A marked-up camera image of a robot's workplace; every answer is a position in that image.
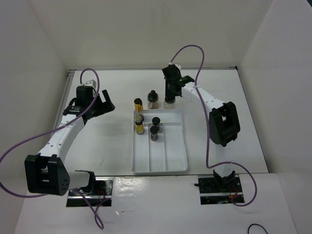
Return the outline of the black top shaker white spice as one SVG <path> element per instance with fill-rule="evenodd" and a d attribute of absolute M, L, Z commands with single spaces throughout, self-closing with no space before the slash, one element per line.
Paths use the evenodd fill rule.
<path fill-rule="evenodd" d="M 176 98 L 173 96 L 165 96 L 164 109 L 173 109 L 175 107 Z"/>

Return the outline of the black cap spice jar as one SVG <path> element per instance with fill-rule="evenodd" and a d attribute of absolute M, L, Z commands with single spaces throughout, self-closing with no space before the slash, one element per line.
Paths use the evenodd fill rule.
<path fill-rule="evenodd" d="M 159 117 L 154 117 L 152 119 L 152 124 L 153 126 L 157 127 L 158 130 L 160 129 L 160 118 Z"/>
<path fill-rule="evenodd" d="M 158 127 L 157 126 L 152 126 L 150 128 L 150 139 L 152 141 L 157 141 L 158 140 Z"/>

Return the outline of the yellow oil bottle tan cap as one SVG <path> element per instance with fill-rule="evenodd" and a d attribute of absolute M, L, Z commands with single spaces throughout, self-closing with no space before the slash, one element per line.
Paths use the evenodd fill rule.
<path fill-rule="evenodd" d="M 136 126 L 136 133 L 137 134 L 141 135 L 144 133 L 143 120 L 142 120 L 141 115 L 136 115 L 135 126 Z"/>

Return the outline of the black cap spice jar front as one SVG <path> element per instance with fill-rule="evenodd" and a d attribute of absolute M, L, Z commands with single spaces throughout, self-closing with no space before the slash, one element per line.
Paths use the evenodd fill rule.
<path fill-rule="evenodd" d="M 157 141 L 158 140 L 158 127 L 157 126 L 152 126 L 150 128 L 150 139 L 152 141 Z"/>

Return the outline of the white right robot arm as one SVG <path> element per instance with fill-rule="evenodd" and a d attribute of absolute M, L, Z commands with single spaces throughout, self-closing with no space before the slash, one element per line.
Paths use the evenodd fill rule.
<path fill-rule="evenodd" d="M 201 107 L 207 123 L 208 143 L 213 142 L 221 160 L 233 152 L 233 141 L 240 132 L 237 109 L 233 102 L 223 102 L 197 85 L 190 76 L 182 76 L 180 67 L 170 64 L 162 69 L 165 79 L 164 108 L 174 108 L 176 97 L 182 97 Z"/>

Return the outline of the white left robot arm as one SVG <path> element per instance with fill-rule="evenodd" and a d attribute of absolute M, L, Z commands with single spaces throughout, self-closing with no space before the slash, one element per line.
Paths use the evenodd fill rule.
<path fill-rule="evenodd" d="M 115 109 L 108 92 L 103 90 L 102 93 L 104 102 L 96 94 L 94 80 L 76 88 L 76 97 L 64 110 L 59 130 L 36 155 L 28 155 L 24 161 L 29 192 L 65 195 L 68 190 L 81 189 L 86 195 L 91 195 L 97 190 L 94 172 L 87 170 L 68 172 L 64 161 L 76 136 L 87 121 Z"/>

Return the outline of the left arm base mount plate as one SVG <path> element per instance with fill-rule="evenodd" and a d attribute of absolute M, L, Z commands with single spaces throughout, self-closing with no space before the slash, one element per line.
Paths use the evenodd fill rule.
<path fill-rule="evenodd" d="M 94 190 L 86 192 L 80 189 L 79 191 L 86 197 L 93 208 L 98 206 L 111 207 L 113 182 L 113 177 L 98 176 L 96 177 L 96 186 Z M 77 192 L 69 192 L 66 207 L 88 207 L 88 204 Z"/>

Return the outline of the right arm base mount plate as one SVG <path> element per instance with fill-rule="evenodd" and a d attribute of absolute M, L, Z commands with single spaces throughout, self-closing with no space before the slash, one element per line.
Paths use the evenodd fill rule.
<path fill-rule="evenodd" d="M 240 178 L 238 176 L 221 189 L 217 188 L 212 175 L 199 176 L 198 182 L 194 185 L 199 188 L 201 205 L 230 204 L 232 203 L 232 199 L 238 204 L 245 202 Z"/>

